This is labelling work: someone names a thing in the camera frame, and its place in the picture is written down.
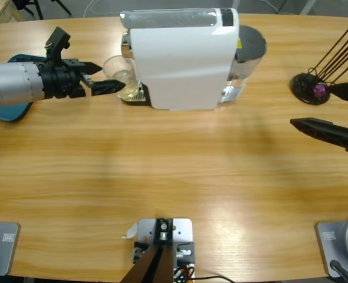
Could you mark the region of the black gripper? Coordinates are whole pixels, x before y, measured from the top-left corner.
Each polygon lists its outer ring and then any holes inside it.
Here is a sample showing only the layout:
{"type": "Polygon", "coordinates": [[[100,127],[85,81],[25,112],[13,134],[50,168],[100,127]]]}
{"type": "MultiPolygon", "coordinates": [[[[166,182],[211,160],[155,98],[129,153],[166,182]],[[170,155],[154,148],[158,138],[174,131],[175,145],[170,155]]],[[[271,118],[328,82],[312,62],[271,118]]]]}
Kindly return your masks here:
{"type": "MultiPolygon", "coordinates": [[[[38,62],[37,67],[45,99],[85,97],[85,89],[80,84],[82,73],[93,75],[102,70],[101,66],[93,62],[81,62],[78,59],[63,59],[61,65],[38,62]]],[[[117,93],[125,86],[118,80],[91,81],[87,84],[92,96],[117,93]]]]}

